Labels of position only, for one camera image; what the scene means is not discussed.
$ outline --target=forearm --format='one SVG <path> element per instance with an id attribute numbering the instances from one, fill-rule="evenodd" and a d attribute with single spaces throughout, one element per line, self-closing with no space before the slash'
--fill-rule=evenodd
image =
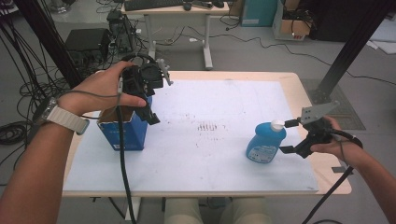
<path id="1" fill-rule="evenodd" d="M 367 155 L 356 167 L 381 206 L 389 223 L 396 223 L 396 179 L 378 161 Z"/>
<path id="2" fill-rule="evenodd" d="M 56 223 L 72 138 L 58 124 L 40 127 L 3 193 L 0 223 Z"/>

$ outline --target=keyboard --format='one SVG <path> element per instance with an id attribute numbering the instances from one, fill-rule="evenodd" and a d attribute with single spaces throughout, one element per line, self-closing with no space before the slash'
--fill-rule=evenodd
<path id="1" fill-rule="evenodd" d="M 124 2 L 125 11 L 178 6 L 183 6 L 183 0 L 132 0 Z"/>

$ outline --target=blue box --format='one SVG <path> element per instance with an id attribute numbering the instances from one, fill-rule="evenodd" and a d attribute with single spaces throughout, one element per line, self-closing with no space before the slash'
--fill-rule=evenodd
<path id="1" fill-rule="evenodd" d="M 245 0 L 241 26 L 272 26 L 276 0 Z"/>
<path id="2" fill-rule="evenodd" d="M 148 102 L 151 104 L 151 97 L 148 98 Z M 143 150 L 148 123 L 142 121 L 129 106 L 121 106 L 121 113 L 125 150 Z M 110 108 L 102 111 L 97 125 L 113 149 L 120 151 L 119 122 L 115 109 Z"/>

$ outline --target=white watch strap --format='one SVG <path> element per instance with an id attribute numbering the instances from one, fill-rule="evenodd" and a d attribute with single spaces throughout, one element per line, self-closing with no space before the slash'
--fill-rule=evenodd
<path id="1" fill-rule="evenodd" d="M 60 124 L 68 129 L 75 131 L 77 134 L 83 134 L 87 129 L 90 121 L 70 113 L 67 110 L 55 106 L 49 113 L 47 120 Z"/>

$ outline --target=smartwatch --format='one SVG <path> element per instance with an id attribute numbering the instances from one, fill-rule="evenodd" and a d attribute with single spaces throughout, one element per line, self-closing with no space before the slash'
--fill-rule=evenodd
<path id="1" fill-rule="evenodd" d="M 45 122 L 54 122 L 73 130 L 78 135 L 84 134 L 90 121 L 64 110 L 58 106 L 55 97 L 47 97 L 33 114 L 33 123 L 41 125 Z"/>

